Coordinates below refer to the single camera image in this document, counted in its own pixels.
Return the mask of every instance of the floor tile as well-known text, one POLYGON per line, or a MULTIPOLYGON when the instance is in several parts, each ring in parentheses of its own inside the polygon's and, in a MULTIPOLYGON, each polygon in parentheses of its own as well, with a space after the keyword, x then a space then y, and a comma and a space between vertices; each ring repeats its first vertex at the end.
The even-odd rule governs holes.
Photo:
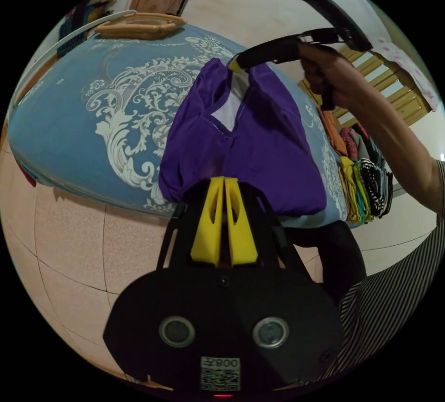
POLYGON ((435 227, 436 214, 405 193, 393 199, 386 216, 353 229, 352 234, 363 252, 414 240, 435 227))
POLYGON ((416 240, 409 241, 407 243, 398 244, 389 248, 372 249, 362 252, 363 260, 365 261, 366 273, 368 275, 375 274, 383 271, 393 264, 403 260, 409 255, 416 247, 423 243, 423 241, 429 236, 423 235, 416 240))
POLYGON ((300 246, 295 246, 301 261, 303 263, 307 263, 315 257, 318 257, 318 249, 317 248, 302 248, 300 246))
POLYGON ((15 159, 10 153, 0 151, 0 212, 3 224, 9 224, 11 184, 15 159))
POLYGON ((323 269, 321 266, 320 257, 317 256, 315 258, 312 258, 312 260, 309 260, 307 263, 305 263, 305 266, 312 280, 314 280, 316 283, 323 282, 323 269))
POLYGON ((102 204, 40 186, 35 223, 39 260, 75 281, 105 290, 104 215, 102 204))
POLYGON ((112 294, 111 292, 108 292, 107 295, 108 295, 108 301, 110 302, 110 306, 111 306, 111 308, 113 308, 114 302, 117 300, 119 295, 112 294))
POLYGON ((166 225, 160 218, 107 207, 103 263, 109 292, 120 294, 156 269, 166 225))
POLYGON ((9 225, 18 239, 35 254, 34 215, 37 187, 28 183, 17 164, 13 167, 10 194, 9 225))
POLYGON ((1 146, 1 150, 3 152, 11 153, 11 148, 9 147, 8 138, 5 138, 3 141, 3 145, 1 146))
POLYGON ((49 326, 54 330, 54 332, 76 353, 82 355, 82 351, 79 345, 76 344, 74 339, 68 333, 68 330, 60 323, 58 319, 54 319, 52 317, 45 317, 45 320, 48 322, 49 326))
POLYGON ((74 342, 79 345, 81 349, 81 356, 89 360, 92 364, 97 365, 105 370, 114 371, 117 373, 122 373, 110 352, 105 346, 99 346, 87 339, 84 339, 73 332, 69 335, 72 337, 74 342))
POLYGON ((45 318, 48 316, 57 319, 42 281, 36 256, 23 245, 8 226, 3 230, 9 253, 26 292, 45 318))
POLYGON ((65 328, 98 345, 110 314, 105 291, 77 283, 40 262, 43 282, 54 310, 65 328))

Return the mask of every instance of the human hand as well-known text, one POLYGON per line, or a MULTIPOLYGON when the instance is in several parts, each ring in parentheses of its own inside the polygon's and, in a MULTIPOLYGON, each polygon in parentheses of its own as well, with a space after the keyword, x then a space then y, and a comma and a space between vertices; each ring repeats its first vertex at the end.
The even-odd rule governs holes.
POLYGON ((311 90, 320 95, 329 84, 337 107, 351 109, 372 87, 361 73, 331 47, 299 43, 301 64, 311 90))

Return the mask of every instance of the striped shirt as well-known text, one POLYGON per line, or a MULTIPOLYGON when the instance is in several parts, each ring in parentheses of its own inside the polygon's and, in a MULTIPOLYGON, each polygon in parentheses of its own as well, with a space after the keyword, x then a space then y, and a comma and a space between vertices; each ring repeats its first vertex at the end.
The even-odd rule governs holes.
MULTIPOLYGON (((445 189, 445 162, 438 161, 445 189)), ((445 193, 437 227, 395 265, 353 286, 340 304, 345 342, 316 381, 354 368, 374 355, 403 327, 427 292, 445 251, 445 193)))

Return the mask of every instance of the qr code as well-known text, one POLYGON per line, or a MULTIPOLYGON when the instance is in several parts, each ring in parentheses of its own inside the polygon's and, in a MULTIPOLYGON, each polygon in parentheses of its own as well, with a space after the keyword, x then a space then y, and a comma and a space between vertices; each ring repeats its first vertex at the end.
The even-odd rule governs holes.
POLYGON ((225 368, 203 368, 201 389, 211 391, 239 391, 240 370, 225 368))

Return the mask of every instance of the black pants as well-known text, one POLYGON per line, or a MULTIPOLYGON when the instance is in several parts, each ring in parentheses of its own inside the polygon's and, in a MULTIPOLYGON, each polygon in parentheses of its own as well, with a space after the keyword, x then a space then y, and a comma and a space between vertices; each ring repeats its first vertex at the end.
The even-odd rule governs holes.
POLYGON ((362 253, 344 221, 315 229, 285 228, 292 244, 318 249, 323 265, 323 287, 338 305, 352 286, 366 277, 362 253))

